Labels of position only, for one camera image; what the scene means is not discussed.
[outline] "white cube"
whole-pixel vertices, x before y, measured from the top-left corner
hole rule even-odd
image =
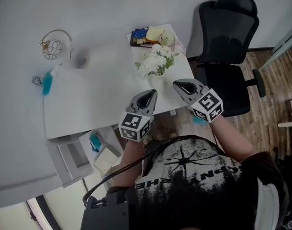
[[[123,138],[140,141],[150,130],[150,117],[123,112],[118,128]]]
[[[195,116],[209,123],[224,111],[223,101],[213,89],[188,108],[194,112]]]

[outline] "mesh chair backrest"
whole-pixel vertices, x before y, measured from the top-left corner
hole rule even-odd
[[[254,1],[204,2],[199,7],[199,14],[203,33],[203,53],[197,61],[242,63],[259,25]]]

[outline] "flower vase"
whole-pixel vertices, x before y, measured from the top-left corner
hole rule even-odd
[[[148,81],[150,86],[158,92],[164,92],[168,86],[168,81],[165,77],[166,71],[162,75],[150,74]]]

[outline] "graphic t-shirt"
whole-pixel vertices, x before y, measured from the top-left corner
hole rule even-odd
[[[273,183],[286,212],[287,188],[271,156],[264,152],[241,164],[215,144],[199,137],[180,137],[144,164],[135,187],[126,190],[135,206],[138,229],[254,229],[258,203],[257,177]]]

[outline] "tabletop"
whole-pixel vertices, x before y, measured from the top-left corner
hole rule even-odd
[[[174,32],[170,24],[162,27]],[[71,69],[66,64],[57,68],[50,92],[44,96],[47,139],[118,124],[131,99],[152,89],[134,65],[150,49],[130,47],[130,35],[126,38],[120,30],[105,32],[98,31],[95,36],[97,48],[88,69]],[[184,54],[175,58],[165,78],[169,85],[158,93],[154,114],[186,106],[172,87],[174,80],[194,78]]]

